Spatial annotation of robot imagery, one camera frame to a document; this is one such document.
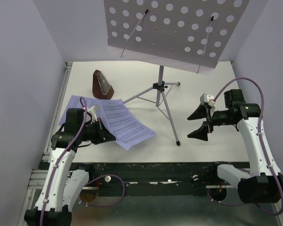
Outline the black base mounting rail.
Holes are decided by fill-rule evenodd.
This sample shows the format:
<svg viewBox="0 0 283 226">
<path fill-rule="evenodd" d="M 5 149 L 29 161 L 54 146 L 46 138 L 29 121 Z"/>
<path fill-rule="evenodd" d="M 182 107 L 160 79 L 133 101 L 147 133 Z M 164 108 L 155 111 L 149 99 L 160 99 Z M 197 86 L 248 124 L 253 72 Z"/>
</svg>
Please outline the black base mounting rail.
<svg viewBox="0 0 283 226">
<path fill-rule="evenodd" d="M 229 184 L 216 175 L 213 162 L 73 163 L 72 171 L 87 170 L 85 192 L 100 196 L 205 196 L 222 201 Z"/>
</svg>

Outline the brown wooden metronome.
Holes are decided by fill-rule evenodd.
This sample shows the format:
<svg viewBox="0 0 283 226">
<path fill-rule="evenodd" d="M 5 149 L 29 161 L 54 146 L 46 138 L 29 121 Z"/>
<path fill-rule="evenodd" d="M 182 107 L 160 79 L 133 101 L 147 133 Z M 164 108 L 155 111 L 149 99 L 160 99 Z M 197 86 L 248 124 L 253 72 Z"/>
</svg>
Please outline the brown wooden metronome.
<svg viewBox="0 0 283 226">
<path fill-rule="evenodd" d="M 107 81 L 104 73 L 95 70 L 92 76 L 92 94 L 96 99 L 110 100 L 114 95 L 114 89 Z"/>
</svg>

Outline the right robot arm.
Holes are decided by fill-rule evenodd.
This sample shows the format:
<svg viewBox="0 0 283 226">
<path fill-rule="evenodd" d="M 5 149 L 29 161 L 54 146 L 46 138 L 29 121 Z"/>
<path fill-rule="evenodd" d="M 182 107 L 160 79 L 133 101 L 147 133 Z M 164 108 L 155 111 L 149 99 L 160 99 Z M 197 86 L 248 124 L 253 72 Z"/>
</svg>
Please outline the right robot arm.
<svg viewBox="0 0 283 226">
<path fill-rule="evenodd" d="M 263 121 L 259 118 L 258 104 L 247 104 L 241 89 L 224 93 L 226 110 L 215 110 L 214 97 L 203 94 L 200 105 L 188 120 L 204 118 L 202 126 L 188 134 L 188 138 L 208 140 L 215 126 L 233 125 L 240 132 L 250 163 L 246 173 L 232 164 L 221 163 L 208 172 L 210 183 L 226 181 L 238 190 L 243 203 L 276 203 L 283 193 L 283 174 L 277 166 L 264 134 Z"/>
</svg>

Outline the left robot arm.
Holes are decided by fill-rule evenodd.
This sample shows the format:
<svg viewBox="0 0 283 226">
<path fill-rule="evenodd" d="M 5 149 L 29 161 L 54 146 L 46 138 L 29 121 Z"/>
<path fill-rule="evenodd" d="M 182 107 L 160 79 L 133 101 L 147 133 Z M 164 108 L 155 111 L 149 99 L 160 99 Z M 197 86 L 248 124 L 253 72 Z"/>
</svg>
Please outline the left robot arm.
<svg viewBox="0 0 283 226">
<path fill-rule="evenodd" d="M 84 186 L 95 181 L 91 167 L 71 167 L 82 142 L 98 145 L 116 138 L 99 117 L 99 106 L 87 111 L 69 108 L 64 128 L 51 137 L 50 164 L 42 192 L 33 209 L 26 210 L 24 220 L 29 226 L 69 226 L 72 209 Z"/>
</svg>

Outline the lilac sheet music page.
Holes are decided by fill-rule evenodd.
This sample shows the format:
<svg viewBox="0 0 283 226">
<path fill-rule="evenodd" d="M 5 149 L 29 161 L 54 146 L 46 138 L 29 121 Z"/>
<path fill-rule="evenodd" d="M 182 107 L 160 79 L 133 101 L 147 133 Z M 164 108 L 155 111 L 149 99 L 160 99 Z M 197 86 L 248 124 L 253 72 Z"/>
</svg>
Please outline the lilac sheet music page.
<svg viewBox="0 0 283 226">
<path fill-rule="evenodd" d="M 99 118 L 107 130 L 116 138 L 116 143 L 125 150 L 147 139 L 156 133 L 137 120 L 126 108 L 121 99 L 98 100 Z"/>
<path fill-rule="evenodd" d="M 86 100 L 87 103 L 87 108 L 91 108 L 94 105 L 97 105 L 100 103 L 100 101 L 98 99 L 95 98 L 88 98 L 88 97 L 84 97 L 84 99 Z M 62 114 L 62 117 L 58 123 L 59 126 L 61 126 L 63 123 L 66 122 L 66 112 L 67 109 L 69 108 L 82 108 L 82 105 L 80 103 L 80 96 L 75 96 L 72 95 L 68 101 L 68 104 L 66 105 L 66 108 Z"/>
</svg>

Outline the lilac perforated music stand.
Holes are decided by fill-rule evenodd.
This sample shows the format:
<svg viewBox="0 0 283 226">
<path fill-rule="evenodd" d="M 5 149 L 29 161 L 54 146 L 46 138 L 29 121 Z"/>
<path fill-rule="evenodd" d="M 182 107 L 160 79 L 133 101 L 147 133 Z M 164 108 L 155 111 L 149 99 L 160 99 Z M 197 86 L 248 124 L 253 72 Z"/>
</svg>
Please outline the lilac perforated music stand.
<svg viewBox="0 0 283 226">
<path fill-rule="evenodd" d="M 155 106 L 166 103 L 165 67 L 209 75 L 216 68 L 247 0 L 106 0 L 112 55 L 159 66 Z"/>
</svg>

